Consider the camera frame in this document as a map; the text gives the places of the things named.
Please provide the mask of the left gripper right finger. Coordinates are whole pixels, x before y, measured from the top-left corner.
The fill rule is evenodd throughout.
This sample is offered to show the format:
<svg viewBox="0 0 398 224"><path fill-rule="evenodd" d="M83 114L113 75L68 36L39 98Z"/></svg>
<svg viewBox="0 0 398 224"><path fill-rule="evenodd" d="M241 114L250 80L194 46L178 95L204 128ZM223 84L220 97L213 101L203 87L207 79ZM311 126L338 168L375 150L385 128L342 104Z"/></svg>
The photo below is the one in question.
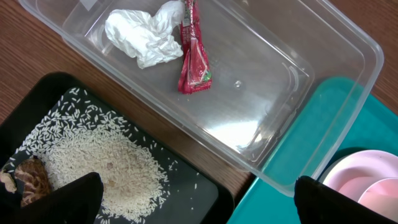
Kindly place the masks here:
<svg viewBox="0 0 398 224"><path fill-rule="evenodd" d="M301 224L397 224L305 175L295 183L294 203Z"/></svg>

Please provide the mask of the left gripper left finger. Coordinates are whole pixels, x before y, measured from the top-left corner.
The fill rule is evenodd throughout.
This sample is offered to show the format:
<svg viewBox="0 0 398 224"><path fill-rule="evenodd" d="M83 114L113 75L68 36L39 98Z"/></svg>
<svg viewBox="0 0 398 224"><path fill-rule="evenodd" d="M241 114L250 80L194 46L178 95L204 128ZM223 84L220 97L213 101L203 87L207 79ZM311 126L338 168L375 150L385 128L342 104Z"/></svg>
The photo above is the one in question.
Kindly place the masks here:
<svg viewBox="0 0 398 224"><path fill-rule="evenodd" d="M96 172L17 208L10 197L1 199L1 223L93 223L100 209L104 187Z"/></svg>

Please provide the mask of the brown food scrap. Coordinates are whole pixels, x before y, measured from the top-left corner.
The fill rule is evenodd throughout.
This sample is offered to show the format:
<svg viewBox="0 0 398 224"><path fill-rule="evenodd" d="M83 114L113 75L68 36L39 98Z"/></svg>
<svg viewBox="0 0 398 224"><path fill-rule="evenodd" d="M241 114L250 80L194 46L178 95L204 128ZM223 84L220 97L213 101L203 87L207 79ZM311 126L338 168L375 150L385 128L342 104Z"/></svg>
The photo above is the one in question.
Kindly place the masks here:
<svg viewBox="0 0 398 224"><path fill-rule="evenodd" d="M23 185L22 196L16 195L15 179ZM16 210L25 207L52 191L49 178L42 161L36 157L21 162L14 173L14 178L5 170L1 170L1 210Z"/></svg>

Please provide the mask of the pink bowl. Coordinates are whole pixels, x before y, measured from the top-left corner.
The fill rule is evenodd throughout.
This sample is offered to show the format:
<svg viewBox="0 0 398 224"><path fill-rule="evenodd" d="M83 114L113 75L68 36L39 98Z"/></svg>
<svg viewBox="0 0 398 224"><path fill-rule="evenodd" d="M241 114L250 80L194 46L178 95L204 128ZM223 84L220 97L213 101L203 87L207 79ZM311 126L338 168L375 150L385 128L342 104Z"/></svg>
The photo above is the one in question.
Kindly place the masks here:
<svg viewBox="0 0 398 224"><path fill-rule="evenodd" d="M349 155L349 181L329 187L387 218L397 221L397 156L379 150Z"/></svg>

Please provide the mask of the red snack wrapper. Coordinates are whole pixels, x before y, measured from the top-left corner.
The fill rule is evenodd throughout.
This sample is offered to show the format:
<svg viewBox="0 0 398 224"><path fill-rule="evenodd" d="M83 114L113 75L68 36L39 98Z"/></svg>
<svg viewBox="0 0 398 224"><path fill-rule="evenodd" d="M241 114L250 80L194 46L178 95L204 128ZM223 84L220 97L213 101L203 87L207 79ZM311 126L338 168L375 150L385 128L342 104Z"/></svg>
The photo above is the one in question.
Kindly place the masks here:
<svg viewBox="0 0 398 224"><path fill-rule="evenodd" d="M196 0L185 1L185 12L180 24L180 37L184 60L178 81L179 92L192 94L210 89L212 74L208 55L202 42L200 13Z"/></svg>

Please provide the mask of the white napkin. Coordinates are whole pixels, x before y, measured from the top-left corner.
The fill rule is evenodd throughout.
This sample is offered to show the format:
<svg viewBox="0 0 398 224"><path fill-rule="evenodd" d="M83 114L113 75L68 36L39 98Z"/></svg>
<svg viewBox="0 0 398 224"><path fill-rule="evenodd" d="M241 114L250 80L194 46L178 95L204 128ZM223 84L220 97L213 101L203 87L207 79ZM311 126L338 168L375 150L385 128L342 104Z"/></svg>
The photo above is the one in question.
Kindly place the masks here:
<svg viewBox="0 0 398 224"><path fill-rule="evenodd" d="M154 16L145 11L115 9L105 21L107 38L119 50L137 59L144 69L183 55L172 32L182 22L185 4L168 1Z"/></svg>

